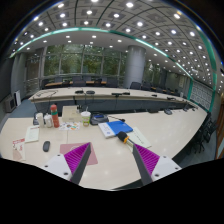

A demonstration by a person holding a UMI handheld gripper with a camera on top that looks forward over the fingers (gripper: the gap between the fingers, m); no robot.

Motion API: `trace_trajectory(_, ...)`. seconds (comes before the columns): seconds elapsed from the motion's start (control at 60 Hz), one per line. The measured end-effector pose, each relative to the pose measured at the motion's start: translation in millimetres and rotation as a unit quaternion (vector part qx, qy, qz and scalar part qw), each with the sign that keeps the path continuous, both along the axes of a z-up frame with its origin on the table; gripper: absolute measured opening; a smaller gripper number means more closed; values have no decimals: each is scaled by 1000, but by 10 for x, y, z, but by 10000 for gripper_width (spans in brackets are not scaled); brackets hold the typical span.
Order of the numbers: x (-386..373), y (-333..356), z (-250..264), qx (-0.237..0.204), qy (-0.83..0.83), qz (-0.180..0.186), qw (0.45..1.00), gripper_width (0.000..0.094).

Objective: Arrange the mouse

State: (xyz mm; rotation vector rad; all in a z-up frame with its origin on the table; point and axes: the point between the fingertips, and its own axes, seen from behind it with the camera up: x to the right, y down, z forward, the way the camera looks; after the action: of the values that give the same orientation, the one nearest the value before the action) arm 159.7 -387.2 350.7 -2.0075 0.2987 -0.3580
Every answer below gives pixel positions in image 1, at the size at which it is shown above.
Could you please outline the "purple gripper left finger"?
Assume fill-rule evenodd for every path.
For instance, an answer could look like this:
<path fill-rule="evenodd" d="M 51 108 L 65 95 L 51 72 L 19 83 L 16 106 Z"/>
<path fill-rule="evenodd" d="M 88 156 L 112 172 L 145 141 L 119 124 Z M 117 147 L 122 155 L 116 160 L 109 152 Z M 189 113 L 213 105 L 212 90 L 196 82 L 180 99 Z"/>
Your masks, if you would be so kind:
<path fill-rule="evenodd" d="M 66 154 L 57 154 L 52 157 L 43 166 L 43 169 L 78 185 L 82 178 L 90 154 L 91 146 L 89 143 L 86 143 Z"/>

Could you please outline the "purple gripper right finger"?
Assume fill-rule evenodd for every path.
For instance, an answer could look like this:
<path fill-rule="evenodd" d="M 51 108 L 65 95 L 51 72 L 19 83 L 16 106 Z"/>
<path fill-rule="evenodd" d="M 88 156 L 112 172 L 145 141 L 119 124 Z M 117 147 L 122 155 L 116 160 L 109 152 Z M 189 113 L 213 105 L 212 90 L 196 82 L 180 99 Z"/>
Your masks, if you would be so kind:
<path fill-rule="evenodd" d="M 137 144 L 133 145 L 133 156 L 143 185 L 148 185 L 181 170 L 181 167 L 168 156 L 159 156 Z"/>

